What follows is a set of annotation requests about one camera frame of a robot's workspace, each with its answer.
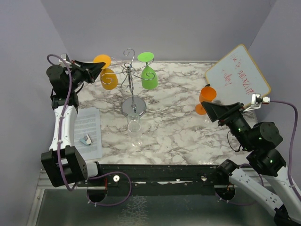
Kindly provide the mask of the yellow-orange plastic wine glass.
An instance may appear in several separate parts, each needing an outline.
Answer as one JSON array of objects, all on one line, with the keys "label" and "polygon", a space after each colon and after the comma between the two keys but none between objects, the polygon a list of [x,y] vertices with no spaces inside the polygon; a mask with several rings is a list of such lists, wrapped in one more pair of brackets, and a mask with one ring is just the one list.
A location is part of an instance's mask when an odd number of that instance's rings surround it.
[{"label": "yellow-orange plastic wine glass", "polygon": [[116,88],[118,84],[118,78],[113,70],[109,68],[111,65],[111,58],[108,55],[101,54],[97,55],[94,60],[94,63],[105,63],[102,71],[99,75],[102,87],[105,90],[112,90]]}]

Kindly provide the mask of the green plastic wine glass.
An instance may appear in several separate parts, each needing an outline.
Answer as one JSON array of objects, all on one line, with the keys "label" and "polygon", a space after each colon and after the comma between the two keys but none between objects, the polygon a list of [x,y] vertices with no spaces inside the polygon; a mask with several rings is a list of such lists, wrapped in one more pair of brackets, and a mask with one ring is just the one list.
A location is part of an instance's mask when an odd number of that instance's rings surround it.
[{"label": "green plastic wine glass", "polygon": [[155,89],[158,86],[158,77],[150,64],[154,60],[154,54],[151,52],[143,52],[138,55],[137,59],[145,63],[145,67],[141,73],[141,82],[144,89]]}]

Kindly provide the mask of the tall clear wine glass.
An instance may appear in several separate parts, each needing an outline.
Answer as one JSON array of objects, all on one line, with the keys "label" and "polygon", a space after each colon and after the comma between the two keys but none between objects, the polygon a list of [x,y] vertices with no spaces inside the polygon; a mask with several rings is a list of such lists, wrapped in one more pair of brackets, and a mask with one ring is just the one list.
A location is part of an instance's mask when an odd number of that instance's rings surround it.
[{"label": "tall clear wine glass", "polygon": [[141,125],[138,121],[132,120],[129,122],[128,127],[128,134],[132,140],[132,146],[139,147],[142,145],[142,131]]}]

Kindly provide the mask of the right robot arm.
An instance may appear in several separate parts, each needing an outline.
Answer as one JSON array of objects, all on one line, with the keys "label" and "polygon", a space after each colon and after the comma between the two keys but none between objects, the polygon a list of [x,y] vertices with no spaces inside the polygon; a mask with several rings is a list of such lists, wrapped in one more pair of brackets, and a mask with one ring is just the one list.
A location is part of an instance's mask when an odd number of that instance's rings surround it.
[{"label": "right robot arm", "polygon": [[257,201],[278,226],[301,224],[301,191],[289,175],[289,167],[276,147],[283,141],[273,122],[260,122],[250,127],[243,117],[243,104],[221,105],[203,101],[209,119],[226,125],[243,150],[248,151],[250,166],[273,188],[266,189],[250,178],[237,164],[225,160],[217,167],[216,179],[221,184],[241,188]]}]

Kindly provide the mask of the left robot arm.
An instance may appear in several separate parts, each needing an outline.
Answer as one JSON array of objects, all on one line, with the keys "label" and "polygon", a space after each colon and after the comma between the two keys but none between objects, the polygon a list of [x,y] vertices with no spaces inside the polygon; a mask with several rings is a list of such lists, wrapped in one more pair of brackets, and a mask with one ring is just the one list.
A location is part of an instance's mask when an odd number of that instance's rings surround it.
[{"label": "left robot arm", "polygon": [[75,121],[79,99],[76,89],[93,83],[105,63],[83,63],[72,60],[66,66],[52,65],[46,75],[52,85],[51,105],[55,113],[55,129],[49,151],[42,153],[41,163],[53,187],[88,180],[98,186],[104,174],[96,162],[87,163],[74,144]]}]

